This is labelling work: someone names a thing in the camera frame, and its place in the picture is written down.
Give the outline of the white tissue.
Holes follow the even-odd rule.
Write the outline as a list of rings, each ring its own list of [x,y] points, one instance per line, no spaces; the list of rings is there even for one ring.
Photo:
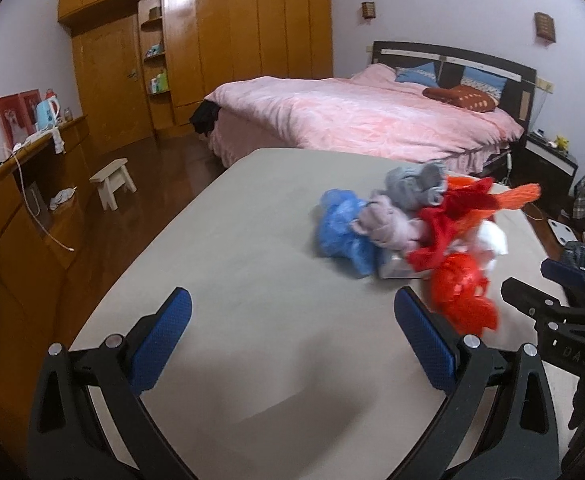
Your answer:
[[[482,273],[489,276],[495,269],[497,259],[508,254],[507,236],[495,222],[482,220],[478,226],[454,240],[451,250],[472,257]]]

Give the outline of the red plastic bag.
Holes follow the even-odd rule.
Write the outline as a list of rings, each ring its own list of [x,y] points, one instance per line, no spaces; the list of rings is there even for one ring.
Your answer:
[[[452,252],[444,257],[430,280],[434,310],[443,315],[457,333],[482,337],[485,330],[498,329],[498,312],[486,297],[490,281],[471,255]]]

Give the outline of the blue plastic bag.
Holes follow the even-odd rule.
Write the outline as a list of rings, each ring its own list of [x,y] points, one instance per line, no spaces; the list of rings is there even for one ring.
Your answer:
[[[377,249],[369,237],[354,231],[353,222],[367,205],[353,191],[333,188],[319,201],[316,241],[321,254],[349,261],[359,276],[374,274],[377,269]]]

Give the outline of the white cardboard box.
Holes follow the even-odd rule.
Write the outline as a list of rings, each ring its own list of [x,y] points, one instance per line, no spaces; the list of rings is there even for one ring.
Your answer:
[[[429,278],[432,271],[416,271],[398,252],[382,249],[378,254],[377,273],[383,280]]]

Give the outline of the pink face mask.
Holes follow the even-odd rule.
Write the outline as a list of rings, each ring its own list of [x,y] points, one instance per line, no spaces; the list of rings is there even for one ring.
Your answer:
[[[351,222],[352,230],[373,244],[393,252],[412,252],[429,238],[429,228],[419,218],[409,218],[387,195],[376,194]]]

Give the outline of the white bathroom scale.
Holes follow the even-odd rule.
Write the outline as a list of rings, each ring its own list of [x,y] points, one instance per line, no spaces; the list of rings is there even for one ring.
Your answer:
[[[565,247],[566,244],[577,242],[579,240],[573,229],[566,224],[553,219],[548,219],[547,224],[561,247]]]

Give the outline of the black white nightstand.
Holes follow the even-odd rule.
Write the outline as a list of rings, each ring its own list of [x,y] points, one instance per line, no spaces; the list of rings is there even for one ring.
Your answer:
[[[569,192],[579,165],[570,154],[553,148],[534,133],[527,133],[513,154],[511,182],[537,183],[541,197],[536,205],[550,217],[558,217],[569,202]]]

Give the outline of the orange knitted cloth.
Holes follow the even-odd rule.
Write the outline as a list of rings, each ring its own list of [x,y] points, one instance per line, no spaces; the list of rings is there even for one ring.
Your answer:
[[[541,197],[542,188],[537,183],[528,183],[507,188],[506,191],[495,193],[494,196],[498,205],[495,209],[474,209],[468,212],[465,217],[456,221],[456,229],[459,234],[466,233],[484,220],[492,220],[494,214],[502,209],[517,210],[528,203],[533,203]]]

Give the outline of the yellow plush toy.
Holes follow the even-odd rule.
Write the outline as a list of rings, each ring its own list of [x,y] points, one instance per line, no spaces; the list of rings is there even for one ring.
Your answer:
[[[558,150],[563,152],[569,151],[569,140],[564,136],[557,136],[555,142]]]

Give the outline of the red cloth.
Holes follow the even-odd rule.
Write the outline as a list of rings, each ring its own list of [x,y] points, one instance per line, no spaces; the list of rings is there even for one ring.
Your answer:
[[[443,202],[439,206],[418,211],[417,217],[426,223],[429,235],[420,248],[407,255],[407,261],[415,271],[436,268],[456,237],[467,233],[498,211],[498,200],[491,193],[494,184],[492,178],[452,176],[446,182]]]

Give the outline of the grey rolled sock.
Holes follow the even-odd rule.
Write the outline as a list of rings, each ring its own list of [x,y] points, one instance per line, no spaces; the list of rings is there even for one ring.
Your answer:
[[[447,172],[441,160],[420,165],[402,165],[385,176],[385,195],[399,209],[414,212],[443,203]]]

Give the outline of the black wooden headboard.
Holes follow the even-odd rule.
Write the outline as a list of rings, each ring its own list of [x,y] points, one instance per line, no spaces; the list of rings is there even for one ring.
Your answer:
[[[454,47],[409,41],[375,41],[371,62],[393,68],[407,68],[432,62],[442,87],[460,83],[466,68],[506,79],[499,107],[524,130],[530,123],[534,102],[536,70],[498,56]]]

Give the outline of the dark red patterned cushion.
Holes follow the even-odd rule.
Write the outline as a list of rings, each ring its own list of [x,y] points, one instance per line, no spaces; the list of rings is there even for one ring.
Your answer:
[[[430,100],[477,113],[493,112],[498,107],[498,102],[489,93],[463,84],[449,89],[426,87],[422,95]]]

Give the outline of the right blue pillow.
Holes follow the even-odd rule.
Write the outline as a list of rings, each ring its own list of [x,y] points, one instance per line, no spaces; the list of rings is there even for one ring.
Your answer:
[[[488,94],[496,103],[501,101],[501,94],[506,86],[507,78],[494,75],[478,68],[465,67],[460,83],[481,90]]]

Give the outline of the blue pillow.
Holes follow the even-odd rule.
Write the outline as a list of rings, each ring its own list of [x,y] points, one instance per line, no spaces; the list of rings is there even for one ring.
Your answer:
[[[434,62],[415,67],[398,68],[395,81],[401,84],[421,84],[429,88],[439,87]]]
[[[506,86],[507,78],[494,75],[478,68],[465,67],[460,83],[481,90],[488,94],[496,103],[501,101],[501,94]]]

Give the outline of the wooden sideboard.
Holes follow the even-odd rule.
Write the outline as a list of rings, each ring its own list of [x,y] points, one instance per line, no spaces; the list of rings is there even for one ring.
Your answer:
[[[79,117],[59,131],[63,153],[44,133],[0,166],[0,410],[24,412],[32,401],[91,196],[88,122]],[[64,188],[76,195],[50,211],[50,199]]]

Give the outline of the white mask on sideboard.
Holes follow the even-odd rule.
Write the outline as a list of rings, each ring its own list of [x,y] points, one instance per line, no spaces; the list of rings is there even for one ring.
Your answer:
[[[76,195],[76,188],[64,188],[50,199],[48,208],[50,208],[50,211],[55,211],[63,204],[68,203],[69,200],[72,200],[74,195]]]

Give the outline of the small white wooden stool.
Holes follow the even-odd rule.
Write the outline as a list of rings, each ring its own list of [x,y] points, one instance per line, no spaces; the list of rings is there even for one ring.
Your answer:
[[[118,203],[114,193],[119,188],[125,188],[130,193],[137,192],[136,185],[129,173],[128,167],[126,167],[127,164],[128,160],[126,158],[114,159],[90,177],[90,182],[97,188],[103,210],[115,211],[118,209]]]

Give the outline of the left blue pillow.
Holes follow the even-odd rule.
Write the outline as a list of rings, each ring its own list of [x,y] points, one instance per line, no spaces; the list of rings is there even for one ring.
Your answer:
[[[439,87],[434,62],[415,67],[398,68],[395,81],[401,84],[421,84],[429,88]]]

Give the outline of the bed with pink duvet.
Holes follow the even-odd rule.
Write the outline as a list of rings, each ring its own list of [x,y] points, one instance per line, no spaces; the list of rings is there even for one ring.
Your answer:
[[[423,90],[396,81],[385,64],[351,78],[227,82],[205,98],[219,109],[209,146],[225,166],[260,148],[303,148],[417,164],[442,160],[473,174],[524,132],[501,108],[465,110],[429,99]]]

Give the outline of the light blue electric kettle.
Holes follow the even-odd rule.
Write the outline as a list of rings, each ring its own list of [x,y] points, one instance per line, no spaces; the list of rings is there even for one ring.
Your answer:
[[[35,113],[38,131],[55,128],[60,117],[60,105],[56,96],[51,96],[39,102]]]

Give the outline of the black clothing at bed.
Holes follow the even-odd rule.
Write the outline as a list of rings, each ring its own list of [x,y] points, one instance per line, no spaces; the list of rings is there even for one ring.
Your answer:
[[[218,104],[209,100],[203,100],[189,118],[189,122],[194,127],[195,132],[203,136],[210,136],[215,122],[219,119],[220,109],[221,107]]]

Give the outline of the wooden wardrobe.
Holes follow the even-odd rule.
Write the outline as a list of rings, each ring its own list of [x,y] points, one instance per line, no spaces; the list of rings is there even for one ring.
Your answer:
[[[102,154],[184,133],[225,82],[333,69],[331,0],[58,0],[58,21]]]

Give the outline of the right wall lamp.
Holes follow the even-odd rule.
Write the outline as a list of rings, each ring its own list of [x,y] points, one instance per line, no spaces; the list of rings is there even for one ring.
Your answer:
[[[535,35],[537,38],[547,42],[547,44],[554,44],[556,39],[556,29],[554,19],[543,12],[534,13]]]

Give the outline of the wall lamp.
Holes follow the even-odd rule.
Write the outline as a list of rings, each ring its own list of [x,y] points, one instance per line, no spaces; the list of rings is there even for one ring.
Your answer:
[[[376,4],[373,1],[364,1],[361,6],[362,19],[371,21],[376,18]]]
[[[543,12],[534,13],[535,35],[537,38],[547,42],[547,44],[554,44],[556,39],[556,29],[554,19]]]

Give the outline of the red photo frame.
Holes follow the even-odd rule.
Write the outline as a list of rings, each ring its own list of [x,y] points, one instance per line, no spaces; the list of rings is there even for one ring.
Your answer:
[[[0,125],[10,148],[35,133],[39,102],[41,96],[38,89],[0,97]]]

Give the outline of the left wall lamp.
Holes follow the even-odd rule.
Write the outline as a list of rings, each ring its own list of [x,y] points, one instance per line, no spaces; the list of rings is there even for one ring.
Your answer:
[[[362,19],[371,21],[376,18],[376,4],[373,1],[364,1],[361,6]]]

